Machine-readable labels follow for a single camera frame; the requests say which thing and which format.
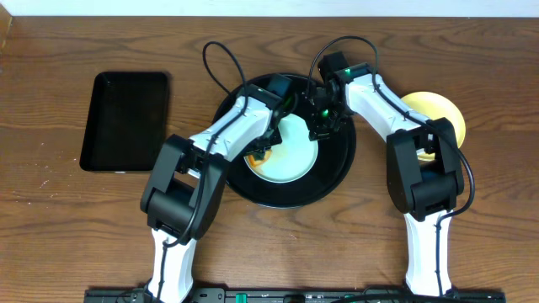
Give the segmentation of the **mint plate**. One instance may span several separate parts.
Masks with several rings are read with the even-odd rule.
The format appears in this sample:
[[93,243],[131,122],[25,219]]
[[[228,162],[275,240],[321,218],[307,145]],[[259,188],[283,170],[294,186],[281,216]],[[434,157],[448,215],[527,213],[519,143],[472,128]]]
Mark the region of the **mint plate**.
[[278,130],[282,142],[265,152],[261,160],[253,155],[244,158],[248,168],[259,178],[271,183],[290,183],[306,175],[318,157],[318,143],[310,141],[305,120],[289,114]]

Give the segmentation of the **orange green scrubbing sponge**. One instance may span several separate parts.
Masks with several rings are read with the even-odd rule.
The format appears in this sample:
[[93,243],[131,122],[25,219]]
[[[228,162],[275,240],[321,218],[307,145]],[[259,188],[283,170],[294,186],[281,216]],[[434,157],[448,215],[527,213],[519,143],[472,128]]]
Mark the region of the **orange green scrubbing sponge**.
[[250,167],[260,166],[270,159],[271,154],[272,154],[272,151],[270,149],[266,151],[257,151],[257,152],[248,154],[246,156],[247,164]]

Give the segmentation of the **yellow plate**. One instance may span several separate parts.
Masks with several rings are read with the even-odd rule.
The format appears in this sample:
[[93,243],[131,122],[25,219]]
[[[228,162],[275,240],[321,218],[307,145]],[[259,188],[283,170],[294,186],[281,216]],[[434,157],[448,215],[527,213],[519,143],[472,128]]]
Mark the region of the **yellow plate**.
[[466,136],[466,124],[461,111],[452,101],[432,92],[410,93],[402,97],[402,101],[411,109],[432,120],[447,118],[454,127],[457,146],[462,146]]

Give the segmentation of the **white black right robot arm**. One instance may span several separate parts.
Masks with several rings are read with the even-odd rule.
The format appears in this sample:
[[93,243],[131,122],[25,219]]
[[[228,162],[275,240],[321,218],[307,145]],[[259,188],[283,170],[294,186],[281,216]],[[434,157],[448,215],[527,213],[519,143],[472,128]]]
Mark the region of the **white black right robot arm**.
[[310,140],[329,138],[357,114],[386,142],[387,190],[407,228],[406,284],[415,295],[449,295],[448,225],[464,190],[453,124],[415,111],[373,67],[351,66],[342,52],[317,55],[312,66],[323,86],[305,92],[314,107]]

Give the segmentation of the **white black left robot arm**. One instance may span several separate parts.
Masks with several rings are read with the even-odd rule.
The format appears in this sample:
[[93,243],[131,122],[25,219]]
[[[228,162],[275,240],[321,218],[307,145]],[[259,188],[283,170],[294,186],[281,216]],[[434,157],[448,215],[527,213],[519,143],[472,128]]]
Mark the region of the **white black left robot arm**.
[[272,75],[265,88],[245,84],[207,130],[164,142],[141,197],[156,248],[145,302],[186,299],[196,243],[215,219],[230,166],[237,157],[262,157],[282,142],[278,124],[294,109],[286,103],[290,87],[281,74]]

